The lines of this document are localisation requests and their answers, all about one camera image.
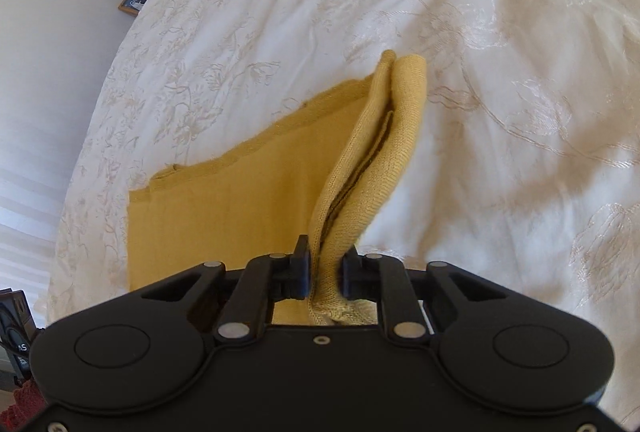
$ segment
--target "yellow garment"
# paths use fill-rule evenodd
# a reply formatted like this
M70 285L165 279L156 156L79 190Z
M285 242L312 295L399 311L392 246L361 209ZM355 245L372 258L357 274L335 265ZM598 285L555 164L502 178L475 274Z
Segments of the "yellow garment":
M425 98L424 60L386 50L372 75L319 94L222 157L156 174L130 192L130 288L207 260L241 269L292 252L308 233L311 296L276 304L273 321L375 321L369 305L340 296L337 269L398 183Z

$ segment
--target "black device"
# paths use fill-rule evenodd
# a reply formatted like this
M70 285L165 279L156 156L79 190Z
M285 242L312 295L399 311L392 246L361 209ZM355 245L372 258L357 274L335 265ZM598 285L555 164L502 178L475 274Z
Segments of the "black device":
M36 333L24 291L0 290L0 342L9 356L18 386L31 379L29 352Z
M622 432L596 406L612 373L584 320L446 262L342 260L371 326L281 326L308 296L310 254L207 262L41 332L31 369L49 406L27 432L209 430Z

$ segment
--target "wooden picture frame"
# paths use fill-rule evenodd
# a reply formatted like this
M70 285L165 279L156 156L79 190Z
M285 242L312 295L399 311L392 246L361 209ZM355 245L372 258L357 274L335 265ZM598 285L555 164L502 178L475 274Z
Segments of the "wooden picture frame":
M147 0L123 0L118 6L118 9L125 13L129 13L130 15L138 16L140 9L142 9L142 6L146 1Z

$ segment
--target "red textile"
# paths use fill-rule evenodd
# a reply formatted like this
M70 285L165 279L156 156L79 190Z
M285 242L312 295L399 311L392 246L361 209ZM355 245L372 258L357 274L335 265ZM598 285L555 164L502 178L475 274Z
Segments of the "red textile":
M29 380L14 390L15 405L0 414L0 424L9 431L18 430L47 405L38 385Z

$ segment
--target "white bedspread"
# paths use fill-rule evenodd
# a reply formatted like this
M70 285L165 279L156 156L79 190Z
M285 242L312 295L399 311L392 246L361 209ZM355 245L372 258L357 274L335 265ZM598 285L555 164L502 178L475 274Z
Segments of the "white bedspread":
M604 407L637 425L639 15L640 0L150 0L66 196L49 319L126 290L128 190L368 74L383 49L416 52L420 141L360 248L445 259L596 323L617 354Z

